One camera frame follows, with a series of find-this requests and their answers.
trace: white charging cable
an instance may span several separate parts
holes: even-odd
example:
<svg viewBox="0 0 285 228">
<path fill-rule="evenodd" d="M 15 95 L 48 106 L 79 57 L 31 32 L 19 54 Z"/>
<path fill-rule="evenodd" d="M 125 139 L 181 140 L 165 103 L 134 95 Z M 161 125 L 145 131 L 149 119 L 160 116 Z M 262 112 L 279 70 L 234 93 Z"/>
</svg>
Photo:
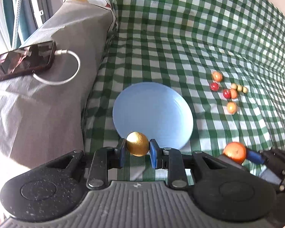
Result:
<svg viewBox="0 0 285 228">
<path fill-rule="evenodd" d="M 75 76 L 78 74 L 79 69 L 80 69 L 80 59 L 79 59 L 79 56 L 76 53 L 74 53 L 73 51 L 70 51 L 70 50 L 57 50 L 57 51 L 55 51 L 55 55 L 61 55 L 61 54 L 70 54 L 70 55 L 74 56 L 76 58 L 77 62 L 78 62 L 77 71 L 75 72 L 75 74 L 72 77 L 66 79 L 65 81 L 47 81 L 45 79 L 40 78 L 37 74 L 33 74 L 33 77 L 36 80 L 42 82 L 43 84 L 47 84 L 47 85 L 51 85 L 51 86 L 59 86 L 59 85 L 68 83 L 69 81 L 74 79 Z"/>
</svg>

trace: small yellow ball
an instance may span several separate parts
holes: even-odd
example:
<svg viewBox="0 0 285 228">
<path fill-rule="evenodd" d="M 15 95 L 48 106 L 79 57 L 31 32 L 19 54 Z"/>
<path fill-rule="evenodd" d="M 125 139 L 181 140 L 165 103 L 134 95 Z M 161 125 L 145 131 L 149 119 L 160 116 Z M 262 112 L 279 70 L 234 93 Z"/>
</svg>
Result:
<svg viewBox="0 0 285 228">
<path fill-rule="evenodd" d="M 248 93 L 248 88 L 247 87 L 243 87 L 243 93 Z"/>
<path fill-rule="evenodd" d="M 145 156 L 149 152 L 148 138 L 139 132 L 132 132 L 127 136 L 127 149 L 134 156 Z"/>
<path fill-rule="evenodd" d="M 237 90 L 238 90 L 238 92 L 241 92 L 243 90 L 243 87 L 241 85 L 238 85 Z"/>
<path fill-rule="evenodd" d="M 232 84 L 231 84 L 231 89 L 235 89 L 235 90 L 236 90 L 236 89 L 237 89 L 237 84 L 232 83 Z"/>
</svg>

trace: green and white checkered cloth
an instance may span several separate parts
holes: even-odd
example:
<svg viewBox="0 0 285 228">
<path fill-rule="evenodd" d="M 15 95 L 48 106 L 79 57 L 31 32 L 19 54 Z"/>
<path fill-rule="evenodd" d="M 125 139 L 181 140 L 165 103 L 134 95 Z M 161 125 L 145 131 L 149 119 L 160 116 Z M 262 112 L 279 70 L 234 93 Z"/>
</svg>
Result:
<svg viewBox="0 0 285 228">
<path fill-rule="evenodd" d="M 85 114 L 85 149 L 116 146 L 112 109 L 131 84 L 154 81 L 171 87 L 194 118 L 190 141 L 181 150 L 218 156 L 240 141 L 254 150 L 285 150 L 285 16 L 268 0 L 113 0 L 118 33 L 103 59 Z M 226 111 L 221 92 L 211 92 L 211 73 L 223 88 L 248 87 Z M 260 167 L 245 161 L 254 174 Z M 149 156 L 127 155 L 120 180 L 165 179 Z"/>
</svg>

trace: teal curtain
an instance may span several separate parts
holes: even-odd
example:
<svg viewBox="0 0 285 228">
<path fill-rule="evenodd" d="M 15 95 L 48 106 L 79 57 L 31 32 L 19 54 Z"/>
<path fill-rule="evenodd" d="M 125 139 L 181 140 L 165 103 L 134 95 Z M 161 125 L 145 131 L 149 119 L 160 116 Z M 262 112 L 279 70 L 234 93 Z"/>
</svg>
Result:
<svg viewBox="0 0 285 228">
<path fill-rule="evenodd" d="M 14 7 L 16 6 L 16 0 L 2 0 L 2 2 L 10 43 L 12 44 L 14 30 Z M 21 45 L 20 37 L 22 37 L 23 40 L 26 40 L 30 35 L 31 33 L 29 32 L 28 24 L 24 13 L 24 5 L 22 2 L 20 9 L 17 47 L 20 47 Z"/>
</svg>

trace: phone screen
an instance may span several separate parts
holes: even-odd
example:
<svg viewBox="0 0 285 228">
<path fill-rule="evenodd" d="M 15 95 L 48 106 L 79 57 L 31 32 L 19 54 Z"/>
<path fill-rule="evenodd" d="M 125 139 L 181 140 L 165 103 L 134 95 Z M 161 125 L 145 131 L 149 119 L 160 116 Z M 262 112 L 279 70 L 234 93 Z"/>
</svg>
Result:
<svg viewBox="0 0 285 228">
<path fill-rule="evenodd" d="M 49 64 L 54 42 L 26 46 L 0 55 L 0 78 L 19 76 L 26 70 L 34 70 Z"/>
</svg>

